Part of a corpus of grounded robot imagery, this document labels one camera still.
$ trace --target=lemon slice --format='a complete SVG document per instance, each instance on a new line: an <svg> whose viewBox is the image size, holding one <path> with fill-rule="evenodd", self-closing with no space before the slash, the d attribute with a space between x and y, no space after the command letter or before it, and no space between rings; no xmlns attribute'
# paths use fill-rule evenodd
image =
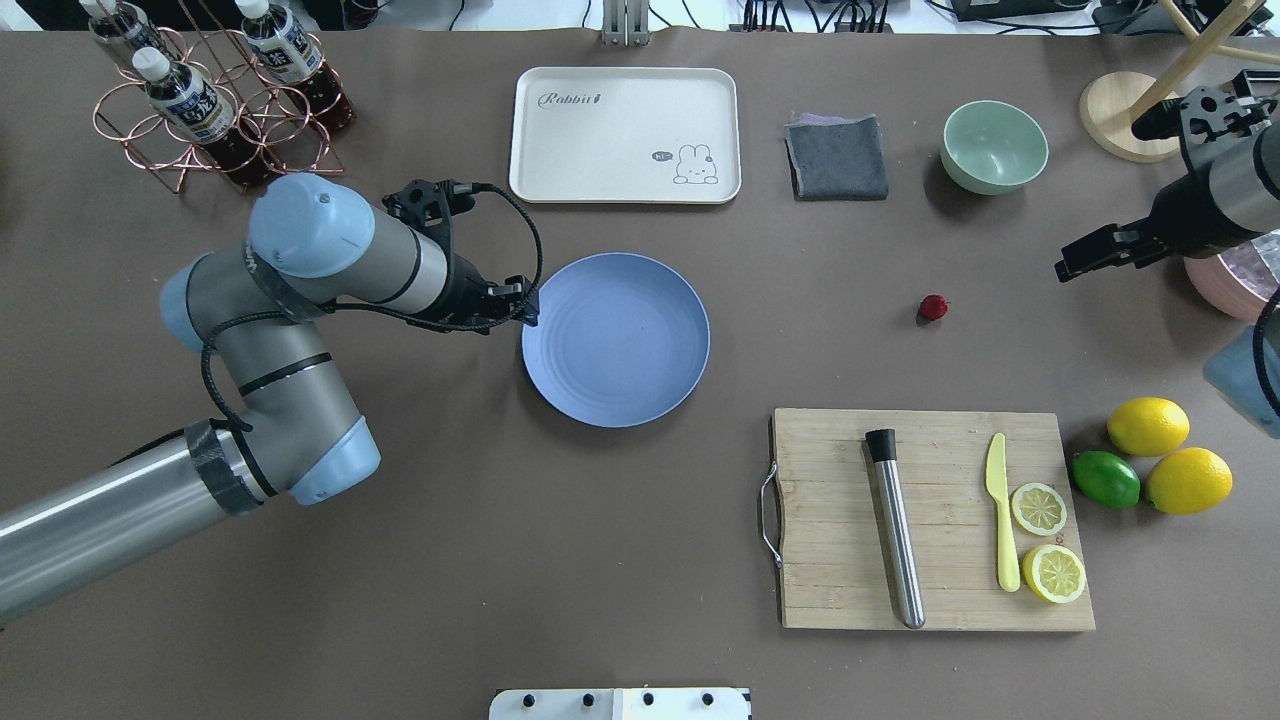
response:
<svg viewBox="0 0 1280 720"><path fill-rule="evenodd" d="M1027 483L1009 501L1014 520L1033 536L1056 536L1066 525L1066 502L1044 483Z"/></svg>
<svg viewBox="0 0 1280 720"><path fill-rule="evenodd" d="M1023 556L1023 578L1050 602L1071 602L1084 592L1084 562L1060 544L1042 544Z"/></svg>

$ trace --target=brown table surface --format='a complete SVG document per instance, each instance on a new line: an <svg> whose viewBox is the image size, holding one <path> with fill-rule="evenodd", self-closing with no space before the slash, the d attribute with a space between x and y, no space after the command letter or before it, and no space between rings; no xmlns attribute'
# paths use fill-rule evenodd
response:
<svg viewBox="0 0 1280 720"><path fill-rule="evenodd" d="M756 717L1265 717L1280 660L1268 560L1280 445L1201 379L1242 325L1180 263L1059 284L1059 247L1146 214L1178 160L1100 150L1076 99L1158 73L1161 38L763 37L660 32L325 37L361 110L338 147L366 197L506 182L517 77L536 65L718 67L737 81L742 191L707 208L535 206L556 270L626 250L675 266L712 320L701 384L626 430L552 409L517 331L438 336L355 314L324 332L383 452L303 509L276 498L0 635L0 717L485 717L503 688L737 685ZM157 316L161 283L243 237L219 178L182 197L88 123L113 69L88 37L0 33L0 507L216 414ZM1215 81L1231 65L1215 61ZM950 109L997 97L1043 126L1025 191L978 199L937 160ZM884 128L884 202L797 202L792 111ZM458 222L489 277L527 272L495 199ZM931 292L952 301L929 327ZM785 630L756 488L778 406L1056 413L1068 452L1119 402L1166 396L1233 466L1198 516L1079 500L1097 632Z"/></svg>

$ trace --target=cutting board handle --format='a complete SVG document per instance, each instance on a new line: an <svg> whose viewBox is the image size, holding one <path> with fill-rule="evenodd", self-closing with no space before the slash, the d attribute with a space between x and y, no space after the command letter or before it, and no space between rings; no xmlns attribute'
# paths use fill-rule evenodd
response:
<svg viewBox="0 0 1280 720"><path fill-rule="evenodd" d="M778 462L777 462L777 460L774 460L774 461L769 462L769 474L764 477L764 483L760 484L760 539L764 541L764 547L768 547L769 552L773 553L773 565L777 566L778 570L781 570L782 569L782 555L778 553L778 548L772 542L769 542L769 533L768 533L768 530L764 527L764 524L765 524L765 520L764 520L764 495L765 495L765 492L769 488L769 483L773 483L773 488L774 488L773 502L774 502L774 507L777 507L777 503L778 503L778 496L776 495L777 493L777 487L778 487L777 478L778 478ZM778 523L781 523L781 521L782 521L782 512L780 511L778 512ZM781 536L782 536L782 533L780 530L778 532L778 544L782 544L782 537Z"/></svg>

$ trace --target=wooden cutting board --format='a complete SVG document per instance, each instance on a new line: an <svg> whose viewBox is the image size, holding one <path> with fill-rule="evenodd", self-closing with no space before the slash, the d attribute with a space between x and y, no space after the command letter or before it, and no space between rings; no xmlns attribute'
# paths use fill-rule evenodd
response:
<svg viewBox="0 0 1280 720"><path fill-rule="evenodd" d="M878 428L897 434L925 630L1094 629L1088 589L1075 602L1053 605L1025 583L1007 593L996 582L996 506L983 470L997 432L1007 437L1010 493L1044 483L1068 507L1057 537L1014 525L1019 560L1046 542L1084 560L1055 415L794 407L773 411L783 626L906 629L893 614L892 570L886 569L878 491L863 439Z"/></svg>

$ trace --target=green lime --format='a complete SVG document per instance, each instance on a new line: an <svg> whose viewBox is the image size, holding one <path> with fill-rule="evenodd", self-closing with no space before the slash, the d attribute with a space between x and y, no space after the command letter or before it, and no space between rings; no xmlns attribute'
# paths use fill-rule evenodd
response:
<svg viewBox="0 0 1280 720"><path fill-rule="evenodd" d="M1138 505L1142 483L1138 473L1119 455L1089 450L1071 460L1071 479L1084 497L1107 507Z"/></svg>

